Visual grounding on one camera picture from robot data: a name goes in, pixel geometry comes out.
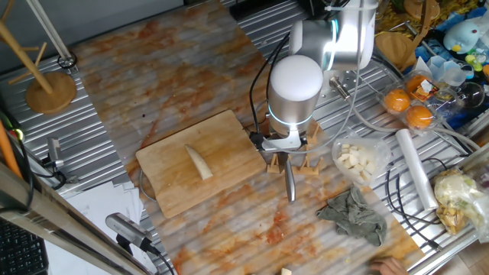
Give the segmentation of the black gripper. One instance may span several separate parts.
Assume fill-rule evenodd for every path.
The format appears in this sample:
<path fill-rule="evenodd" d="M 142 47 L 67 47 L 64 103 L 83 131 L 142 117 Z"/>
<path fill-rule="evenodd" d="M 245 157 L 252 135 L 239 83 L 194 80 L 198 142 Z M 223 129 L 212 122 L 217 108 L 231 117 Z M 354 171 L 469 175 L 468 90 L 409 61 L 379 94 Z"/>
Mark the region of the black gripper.
<path fill-rule="evenodd" d="M 290 155 L 288 153 L 285 152 L 277 153 L 277 161 L 278 161 L 279 170 L 287 170 L 292 167 L 290 162 Z"/>

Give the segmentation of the person bare hand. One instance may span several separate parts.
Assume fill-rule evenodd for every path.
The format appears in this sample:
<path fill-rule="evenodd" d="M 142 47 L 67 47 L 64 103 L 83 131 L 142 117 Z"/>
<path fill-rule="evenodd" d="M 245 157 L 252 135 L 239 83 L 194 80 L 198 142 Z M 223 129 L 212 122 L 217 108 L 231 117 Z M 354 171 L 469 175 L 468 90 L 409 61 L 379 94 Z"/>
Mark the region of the person bare hand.
<path fill-rule="evenodd" d="M 394 257 L 376 259 L 370 264 L 370 268 L 380 275 L 408 275 L 406 268 Z"/>

